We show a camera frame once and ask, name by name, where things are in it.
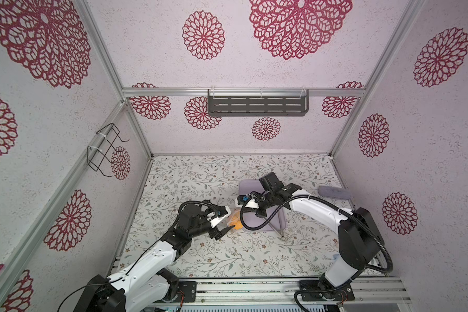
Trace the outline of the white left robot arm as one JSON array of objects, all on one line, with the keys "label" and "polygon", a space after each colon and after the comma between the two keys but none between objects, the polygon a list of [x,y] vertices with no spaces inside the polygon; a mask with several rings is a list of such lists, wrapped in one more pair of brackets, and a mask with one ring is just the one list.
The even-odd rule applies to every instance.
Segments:
[{"label": "white left robot arm", "polygon": [[228,206],[209,200],[187,201],[169,229],[128,268],[108,277],[97,275],[81,288],[75,311],[142,311],[156,301],[172,301],[179,278],[167,268],[191,247],[195,237],[207,234],[220,240],[231,227],[219,229],[229,217]]}]

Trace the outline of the clear resealable bag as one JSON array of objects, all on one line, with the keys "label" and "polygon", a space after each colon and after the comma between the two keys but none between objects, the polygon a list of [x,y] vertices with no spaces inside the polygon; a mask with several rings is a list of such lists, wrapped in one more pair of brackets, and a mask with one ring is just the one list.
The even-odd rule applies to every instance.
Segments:
[{"label": "clear resealable bag", "polygon": [[234,209],[226,221],[226,226],[231,227],[234,231],[242,230],[244,228],[241,223],[240,212],[240,209]]}]

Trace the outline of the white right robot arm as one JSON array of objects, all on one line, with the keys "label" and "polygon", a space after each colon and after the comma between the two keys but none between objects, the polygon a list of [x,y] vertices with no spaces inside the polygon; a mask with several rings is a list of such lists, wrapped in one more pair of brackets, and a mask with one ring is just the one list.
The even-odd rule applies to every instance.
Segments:
[{"label": "white right robot arm", "polygon": [[368,210],[342,209],[300,185],[284,184],[273,172],[259,178],[259,182],[262,192],[242,192],[235,200],[246,230],[262,229],[285,208],[316,220],[338,236],[339,255],[319,278],[318,291],[339,291],[367,269],[382,273],[393,270],[384,240]]}]

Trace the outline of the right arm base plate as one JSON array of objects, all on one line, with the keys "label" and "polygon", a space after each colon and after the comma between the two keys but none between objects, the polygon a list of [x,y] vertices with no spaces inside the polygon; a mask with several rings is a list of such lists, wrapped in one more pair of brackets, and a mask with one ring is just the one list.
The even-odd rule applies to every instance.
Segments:
[{"label": "right arm base plate", "polygon": [[311,301],[353,301],[355,295],[350,284],[342,287],[327,285],[319,280],[300,280],[299,288],[302,291],[300,295],[305,302]]}]

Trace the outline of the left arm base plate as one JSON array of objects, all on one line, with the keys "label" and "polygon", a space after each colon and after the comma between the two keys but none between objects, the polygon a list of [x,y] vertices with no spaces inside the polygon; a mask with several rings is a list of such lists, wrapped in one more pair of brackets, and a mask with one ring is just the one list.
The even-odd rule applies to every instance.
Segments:
[{"label": "left arm base plate", "polygon": [[157,303],[193,303],[196,301],[197,285],[196,281],[181,279],[176,287],[171,287],[171,293]]}]

